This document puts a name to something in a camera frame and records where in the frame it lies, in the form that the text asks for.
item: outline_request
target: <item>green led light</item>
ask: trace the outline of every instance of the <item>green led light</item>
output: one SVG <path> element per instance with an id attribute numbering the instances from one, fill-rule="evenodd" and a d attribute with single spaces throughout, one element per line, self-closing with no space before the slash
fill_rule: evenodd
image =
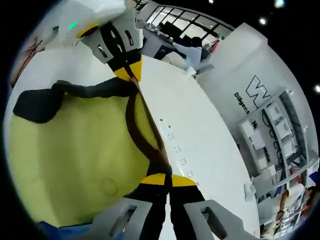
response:
<path id="1" fill-rule="evenodd" d="M 78 22 L 76 22 L 76 21 L 71 23 L 70 26 L 68 26 L 68 29 L 69 30 L 73 29 L 75 27 L 75 25 L 77 25 L 77 24 L 78 24 Z"/>

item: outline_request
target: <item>black cable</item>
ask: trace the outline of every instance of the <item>black cable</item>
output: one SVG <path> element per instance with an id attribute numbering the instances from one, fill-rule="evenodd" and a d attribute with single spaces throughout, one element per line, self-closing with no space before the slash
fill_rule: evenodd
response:
<path id="1" fill-rule="evenodd" d="M 39 45 L 42 43 L 42 41 L 43 41 L 43 40 L 41 40 L 41 41 L 35 46 L 35 48 L 32 49 L 32 51 L 31 51 L 31 53 L 29 54 L 29 56 L 28 56 L 28 57 L 26 58 L 26 60 L 23 62 L 23 64 L 22 64 L 22 66 L 21 66 L 18 74 L 16 75 L 17 79 L 16 79 L 14 85 L 17 83 L 18 78 L 19 78 L 19 76 L 20 76 L 20 74 L 21 74 L 21 72 L 22 72 L 22 69 L 24 69 L 24 66 L 26 65 L 26 62 L 30 59 L 30 57 L 32 56 L 32 54 L 37 50 L 37 47 L 39 47 Z"/>

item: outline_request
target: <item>yellow cloth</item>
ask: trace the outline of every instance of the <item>yellow cloth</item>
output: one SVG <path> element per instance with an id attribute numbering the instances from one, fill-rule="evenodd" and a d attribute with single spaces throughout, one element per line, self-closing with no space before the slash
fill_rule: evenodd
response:
<path id="1" fill-rule="evenodd" d="M 66 95 L 48 123 L 12 117 L 10 171 L 35 222 L 61 227 L 91 221 L 146 176 L 149 160 L 126 126 L 128 99 Z M 140 95 L 135 112 L 141 133 L 156 148 Z"/>

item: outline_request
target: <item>white tabletop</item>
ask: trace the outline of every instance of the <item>white tabletop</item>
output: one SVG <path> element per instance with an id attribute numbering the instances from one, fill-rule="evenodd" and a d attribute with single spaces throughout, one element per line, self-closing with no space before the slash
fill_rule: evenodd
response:
<path id="1" fill-rule="evenodd" d="M 37 53 L 9 98 L 5 145 L 9 145 L 9 121 L 22 91 L 50 88 L 57 80 L 90 86 L 112 77 L 111 69 L 87 47 Z M 196 181 L 206 200 L 220 203 L 242 219 L 247 232 L 259 236 L 256 200 L 245 201 L 248 171 L 226 124 L 200 86 L 183 70 L 144 56 L 140 87 L 162 134 L 173 173 Z M 171 223 L 163 228 L 161 239 L 171 239 Z"/>

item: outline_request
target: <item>white countertop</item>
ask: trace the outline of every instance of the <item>white countertop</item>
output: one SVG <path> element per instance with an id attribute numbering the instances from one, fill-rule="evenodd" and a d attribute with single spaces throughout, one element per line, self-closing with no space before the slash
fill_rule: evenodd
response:
<path id="1" fill-rule="evenodd" d="M 22 72 L 6 108 L 6 147 L 9 121 L 22 91 L 49 88 L 57 80 L 90 86 L 112 77 L 111 69 L 87 47 L 37 53 Z M 244 161 L 226 124 L 197 82 L 177 67 L 143 56 L 140 87 L 162 134 L 173 173 L 196 181 L 206 200 L 214 199 L 240 217 L 247 232 L 260 236 L 256 200 L 245 201 L 244 184 L 250 177 Z M 171 223 L 165 223 L 160 239 L 170 239 L 166 236 L 172 236 L 170 229 Z"/>

